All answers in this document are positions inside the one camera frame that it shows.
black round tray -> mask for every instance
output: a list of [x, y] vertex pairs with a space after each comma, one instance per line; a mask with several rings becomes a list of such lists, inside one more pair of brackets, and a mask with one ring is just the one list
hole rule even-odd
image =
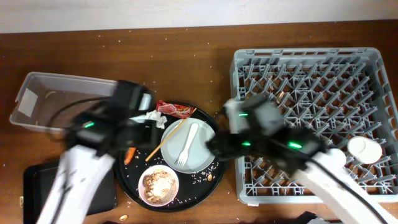
[[[187, 103], [181, 102], [171, 102], [179, 105], [192, 106]], [[166, 115], [167, 122], [165, 124], [165, 129], [158, 129], [158, 143], [160, 144], [160, 139], [163, 135], [164, 130], [167, 129], [169, 125], [171, 125], [174, 121], [178, 120], [173, 116]], [[207, 122], [215, 132], [219, 130], [219, 127], [215, 120], [205, 113], [203, 110], [197, 108], [196, 112], [192, 115], [192, 118], [197, 118], [202, 121]], [[152, 157], [152, 159], [148, 162], [145, 162], [146, 157], [151, 153], [153, 149], [142, 151], [138, 149], [134, 154], [134, 157], [129, 165], [124, 165], [124, 153], [120, 154], [117, 161], [115, 162], [115, 174], [119, 179], [122, 189], [125, 193], [137, 202], [142, 207], [156, 211], [156, 212], [179, 212], [182, 210], [186, 210], [188, 208], [192, 208], [198, 205], [200, 202], [204, 201], [210, 194], [216, 189], [218, 183], [221, 181], [225, 170], [228, 168], [227, 162], [220, 162], [217, 158], [204, 170], [196, 173], [196, 174], [183, 174], [180, 172], [176, 172], [178, 176], [178, 180], [180, 182], [180, 187], [177, 193], [176, 198], [178, 200], [174, 200], [170, 202], [168, 205], [163, 207], [152, 207], [147, 205], [144, 201], [139, 198], [138, 194], [138, 181], [141, 174], [148, 169], [150, 166], [154, 166], [157, 164], [162, 164], [168, 166], [167, 163], [163, 160], [162, 153], [160, 150]], [[211, 181], [203, 180], [206, 178], [204, 173], [211, 172], [213, 179]]]

red snack wrapper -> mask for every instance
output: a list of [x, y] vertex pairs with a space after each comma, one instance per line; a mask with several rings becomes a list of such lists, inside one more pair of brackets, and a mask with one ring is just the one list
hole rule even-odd
[[159, 100], [156, 103], [156, 110], [163, 114], [168, 114], [176, 118], [182, 119], [191, 117], [193, 113], [192, 107], [165, 103], [162, 100]]

black tray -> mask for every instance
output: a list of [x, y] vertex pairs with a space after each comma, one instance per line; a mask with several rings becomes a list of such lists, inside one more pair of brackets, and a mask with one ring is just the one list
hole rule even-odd
[[[24, 223], [36, 223], [50, 193], [58, 170], [58, 161], [28, 167], [24, 172]], [[100, 183], [87, 215], [116, 208], [116, 189], [113, 171]]]
[[[171, 103], [176, 103], [185, 106], [192, 106], [187, 103], [181, 103], [181, 102], [171, 102]], [[167, 122], [165, 124], [164, 130], [166, 130], [167, 127], [171, 125], [173, 122], [178, 120], [178, 118], [175, 118], [173, 116], [166, 115], [166, 117], [167, 117]], [[213, 118], [211, 118], [210, 115], [208, 115], [199, 108], [197, 108], [196, 112], [194, 112], [192, 118], [197, 118], [207, 122], [214, 129], [215, 132], [219, 130], [219, 127], [215, 122], [215, 120], [213, 120]], [[159, 139], [157, 141], [157, 145], [160, 144], [160, 140], [164, 132], [164, 130], [161, 129], [158, 130], [159, 133], [157, 136]], [[201, 177], [201, 179], [204, 178], [205, 175], [201, 174], [202, 171], [195, 174], [195, 177], [193, 177], [193, 174], [183, 174], [180, 172], [176, 172], [178, 180], [180, 182], [180, 187], [176, 196], [178, 200], [174, 200], [172, 203], [169, 203], [168, 205], [165, 205], [163, 207], [152, 207], [150, 205], [147, 205], [144, 201], [142, 201], [139, 198], [138, 189], [137, 189], [139, 178], [141, 177], [141, 174], [150, 166], [154, 166], [157, 164], [168, 166], [167, 163], [162, 160], [163, 157], [160, 150], [153, 156], [153, 158], [150, 161], [145, 163], [146, 157], [152, 152], [152, 150], [153, 148], [146, 150], [138, 149], [133, 157], [133, 160], [127, 166], [124, 165], [124, 154], [121, 154], [118, 157], [117, 161], [115, 162], [115, 174], [120, 181], [122, 189], [131, 199], [133, 199], [142, 207], [156, 212], [179, 212], [198, 205], [200, 202], [204, 201], [204, 199], [210, 196], [210, 194], [214, 191], [214, 189], [216, 189], [217, 185], [219, 184], [224, 175], [225, 170], [228, 168], [227, 162], [219, 162], [217, 158], [214, 159], [212, 164], [210, 164], [206, 169], [203, 170], [203, 172], [207, 173], [211, 172], [212, 176], [214, 177], [213, 180], [201, 181], [201, 182], [198, 182], [194, 178], [197, 177]]]

fork handle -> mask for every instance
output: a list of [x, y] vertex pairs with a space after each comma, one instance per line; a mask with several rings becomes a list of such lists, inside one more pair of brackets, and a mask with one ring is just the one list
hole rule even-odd
[[185, 144], [184, 150], [183, 152], [187, 151], [189, 149], [189, 147], [192, 144], [193, 138], [195, 137], [197, 131], [199, 128], [199, 124], [198, 123], [192, 123], [191, 127], [189, 129], [189, 133], [188, 133], [188, 138], [187, 138], [187, 143]]

white plate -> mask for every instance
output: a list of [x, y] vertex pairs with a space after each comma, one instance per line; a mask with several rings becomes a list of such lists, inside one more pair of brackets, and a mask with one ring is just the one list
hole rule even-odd
[[[208, 167], [214, 160], [214, 155], [207, 149], [206, 142], [211, 139], [215, 132], [210, 125], [196, 118], [187, 118], [183, 126], [166, 141], [160, 150], [164, 161], [174, 170], [192, 174]], [[182, 119], [172, 123], [163, 133], [162, 141], [182, 122]], [[188, 152], [188, 161], [183, 167], [177, 167], [175, 161], [182, 152], [187, 141], [188, 132], [192, 123], [199, 124], [198, 131], [192, 141]]]
[[[170, 199], [168, 199], [166, 202], [154, 204], [154, 203], [149, 202], [147, 197], [145, 196], [144, 177], [146, 177], [148, 175], [152, 175], [154, 173], [154, 171], [157, 170], [157, 169], [163, 170], [163, 171], [168, 172], [169, 174], [172, 175], [172, 177], [175, 180], [176, 189], [175, 189], [175, 193], [172, 195], [173, 197], [171, 197], [171, 195], [170, 195]], [[155, 165], [155, 166], [152, 166], [152, 167], [148, 168], [147, 170], [145, 170], [144, 173], [139, 178], [139, 181], [138, 181], [138, 193], [139, 193], [140, 198], [145, 203], [147, 203], [148, 205], [153, 206], [153, 207], [161, 207], [161, 206], [167, 205], [168, 203], [170, 203], [175, 198], [175, 196], [177, 195], [179, 186], [180, 186], [180, 183], [178, 181], [177, 174], [174, 172], [174, 170], [172, 170], [168, 166]]]

